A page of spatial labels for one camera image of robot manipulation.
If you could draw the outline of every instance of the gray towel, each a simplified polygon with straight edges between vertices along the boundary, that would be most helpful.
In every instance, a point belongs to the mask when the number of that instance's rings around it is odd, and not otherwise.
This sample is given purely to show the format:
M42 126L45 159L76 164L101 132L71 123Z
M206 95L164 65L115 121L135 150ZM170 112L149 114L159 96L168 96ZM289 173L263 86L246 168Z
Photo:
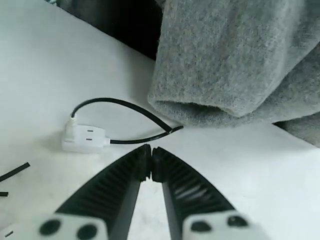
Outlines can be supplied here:
M320 145L303 130L320 112L319 0L158 1L156 110L215 128L303 117L285 129Z

